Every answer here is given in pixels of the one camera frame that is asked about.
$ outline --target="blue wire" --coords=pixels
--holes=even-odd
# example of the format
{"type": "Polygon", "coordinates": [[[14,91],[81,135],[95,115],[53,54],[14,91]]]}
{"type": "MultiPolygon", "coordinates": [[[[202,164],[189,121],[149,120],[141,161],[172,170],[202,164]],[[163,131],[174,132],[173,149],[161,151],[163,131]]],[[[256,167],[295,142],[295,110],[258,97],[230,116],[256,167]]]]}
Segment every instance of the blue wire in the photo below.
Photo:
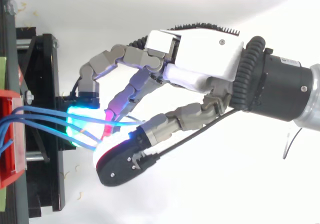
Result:
{"type": "Polygon", "coordinates": [[[85,122],[99,123],[99,124],[116,126],[116,127],[135,126],[135,125],[143,124],[143,122],[139,122],[139,121],[118,122],[118,121],[111,121],[111,120],[101,120],[101,119],[96,119],[96,118],[92,118],[92,117],[69,114],[69,113],[66,113],[66,112],[63,112],[63,111],[45,109],[45,108],[34,107],[34,106],[20,106],[20,107],[17,107],[16,109],[14,109],[12,111],[11,114],[15,114],[16,112],[19,112],[19,111],[30,111],[30,112],[35,112],[35,113],[42,113],[42,114],[46,114],[46,115],[53,115],[53,116],[63,117],[63,118],[70,117],[70,118],[82,120],[82,121],[85,121],[85,122]]]}
{"type": "Polygon", "coordinates": [[[70,127],[78,132],[81,132],[82,134],[86,135],[87,137],[91,138],[92,140],[94,140],[97,143],[100,143],[102,140],[100,140],[99,138],[97,138],[96,136],[94,136],[93,134],[91,134],[90,132],[88,132],[87,130],[84,130],[76,125],[73,125],[71,123],[68,123],[64,120],[52,117],[52,116],[47,116],[47,115],[38,115],[38,114],[11,114],[11,115],[7,115],[5,117],[3,117],[2,119],[0,119],[0,134],[2,133],[4,126],[2,125],[3,122],[7,121],[7,120],[12,120],[12,119],[18,119],[18,118],[24,118],[24,119],[35,119],[35,120],[43,120],[43,121],[47,121],[47,122],[51,122],[51,123],[56,123],[65,127],[70,127]]]}
{"type": "Polygon", "coordinates": [[[3,145],[3,147],[0,148],[0,157],[1,153],[3,153],[13,142],[14,140],[10,139],[3,145]]]}
{"type": "Polygon", "coordinates": [[[64,134],[58,130],[52,129],[48,126],[41,125],[41,124],[38,124],[38,123],[30,121],[30,120],[24,120],[24,119],[13,119],[13,120],[7,120],[7,121],[3,122],[2,125],[6,125],[6,126],[3,130],[3,132],[1,133],[0,143],[4,143],[6,133],[7,133],[8,128],[12,122],[23,123],[23,124],[28,125],[30,127],[40,129],[40,130],[45,131],[47,133],[53,134],[59,138],[65,139],[69,142],[74,142],[74,143],[78,144],[80,147],[83,147],[83,148],[86,148],[86,149],[89,149],[92,151],[94,151],[96,149],[94,146],[85,144],[82,141],[79,141],[73,137],[67,136],[66,134],[64,134]]]}

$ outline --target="green tape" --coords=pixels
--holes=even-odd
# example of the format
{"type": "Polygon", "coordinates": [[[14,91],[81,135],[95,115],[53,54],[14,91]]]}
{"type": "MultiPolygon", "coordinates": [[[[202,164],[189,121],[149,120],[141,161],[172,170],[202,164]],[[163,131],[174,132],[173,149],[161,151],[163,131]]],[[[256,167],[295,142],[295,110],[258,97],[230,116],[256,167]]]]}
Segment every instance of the green tape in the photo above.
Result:
{"type": "Polygon", "coordinates": [[[6,197],[7,197],[7,188],[0,189],[0,212],[4,212],[6,209],[6,197]]]}
{"type": "Polygon", "coordinates": [[[5,89],[5,77],[6,77],[6,64],[7,58],[1,56],[0,57],[0,89],[5,89]]]}

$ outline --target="metal rod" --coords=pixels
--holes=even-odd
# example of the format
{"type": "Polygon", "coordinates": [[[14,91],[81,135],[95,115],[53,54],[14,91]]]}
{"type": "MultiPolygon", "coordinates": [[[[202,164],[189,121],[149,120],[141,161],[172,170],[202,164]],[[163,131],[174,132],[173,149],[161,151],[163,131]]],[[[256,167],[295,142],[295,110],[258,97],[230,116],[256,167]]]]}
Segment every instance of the metal rod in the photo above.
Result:
{"type": "Polygon", "coordinates": [[[27,50],[30,46],[31,39],[17,39],[16,49],[17,50],[27,50]]]}
{"type": "Polygon", "coordinates": [[[27,162],[37,162],[43,161],[44,157],[41,154],[41,151],[27,151],[25,155],[27,162]]]}

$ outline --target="white backdrop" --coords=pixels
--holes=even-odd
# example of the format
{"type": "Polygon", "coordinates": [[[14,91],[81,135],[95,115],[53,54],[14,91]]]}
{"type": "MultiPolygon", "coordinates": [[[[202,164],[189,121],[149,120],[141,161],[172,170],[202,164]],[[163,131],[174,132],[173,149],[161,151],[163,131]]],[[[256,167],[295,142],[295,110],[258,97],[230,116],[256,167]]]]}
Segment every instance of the white backdrop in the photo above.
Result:
{"type": "MultiPolygon", "coordinates": [[[[320,62],[320,0],[16,1],[22,10],[16,16],[18,26],[36,26],[38,34],[52,33],[60,41],[61,94],[71,90],[79,67],[92,56],[176,24],[227,25],[241,30],[245,43],[256,35],[264,37],[277,56],[305,67],[320,62]]],[[[134,72],[121,66],[101,80],[103,107],[134,72]]],[[[132,115],[147,120],[201,100],[199,94],[168,85],[144,98],[132,115]]],[[[66,206],[56,213],[43,208],[43,217],[30,222],[320,223],[320,134],[303,130],[282,160],[288,128],[285,122],[237,113],[119,187],[100,184],[90,151],[65,151],[66,206]]],[[[157,148],[187,134],[176,133],[157,148]]]]}

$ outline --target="robotic hand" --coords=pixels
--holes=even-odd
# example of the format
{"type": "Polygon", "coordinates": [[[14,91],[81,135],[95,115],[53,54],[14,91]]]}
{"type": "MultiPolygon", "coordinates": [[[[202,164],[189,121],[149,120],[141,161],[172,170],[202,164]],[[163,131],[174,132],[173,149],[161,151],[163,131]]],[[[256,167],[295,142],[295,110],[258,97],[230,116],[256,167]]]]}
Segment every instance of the robotic hand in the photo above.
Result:
{"type": "MultiPolygon", "coordinates": [[[[161,153],[145,154],[145,149],[169,139],[172,133],[198,130],[196,136],[236,111],[294,120],[299,127],[320,131],[320,64],[304,68],[298,61],[274,56],[260,36],[253,37],[244,49],[238,36],[238,31],[211,24],[153,30],[129,46],[115,45],[81,67],[78,101],[92,108],[99,108],[98,78],[117,64],[139,69],[109,103],[107,121],[119,121],[145,95],[166,83],[204,95],[203,103],[152,117],[116,146],[98,145],[93,158],[102,184],[117,186],[133,179],[192,138],[161,153]],[[228,106],[234,110],[224,114],[228,106]]],[[[114,131],[106,126],[104,135],[114,131]]]]}

